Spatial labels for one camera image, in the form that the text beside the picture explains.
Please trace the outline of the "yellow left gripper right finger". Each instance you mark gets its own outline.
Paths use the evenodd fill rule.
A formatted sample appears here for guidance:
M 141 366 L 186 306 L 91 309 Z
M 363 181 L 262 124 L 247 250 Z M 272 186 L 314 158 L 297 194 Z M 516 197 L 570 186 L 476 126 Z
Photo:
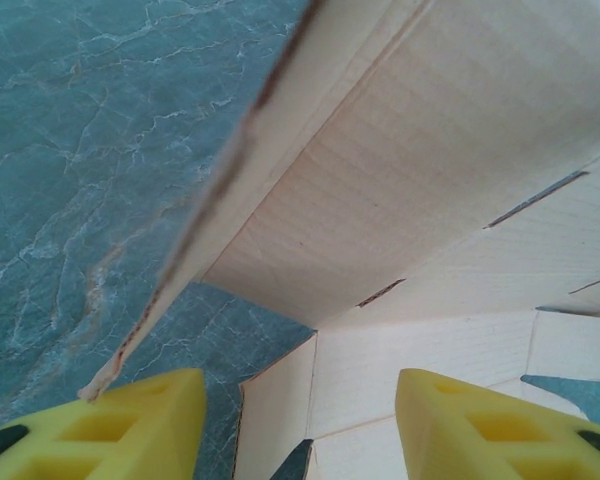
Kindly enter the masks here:
M 399 373 L 411 479 L 600 479 L 600 426 L 422 369 Z

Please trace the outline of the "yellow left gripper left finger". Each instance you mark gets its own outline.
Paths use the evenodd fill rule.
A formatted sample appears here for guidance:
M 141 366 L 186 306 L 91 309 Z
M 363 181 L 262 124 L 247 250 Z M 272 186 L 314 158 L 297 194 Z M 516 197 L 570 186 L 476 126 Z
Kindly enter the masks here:
M 0 480 L 190 479 L 205 415 L 195 368 L 40 410 L 0 428 Z

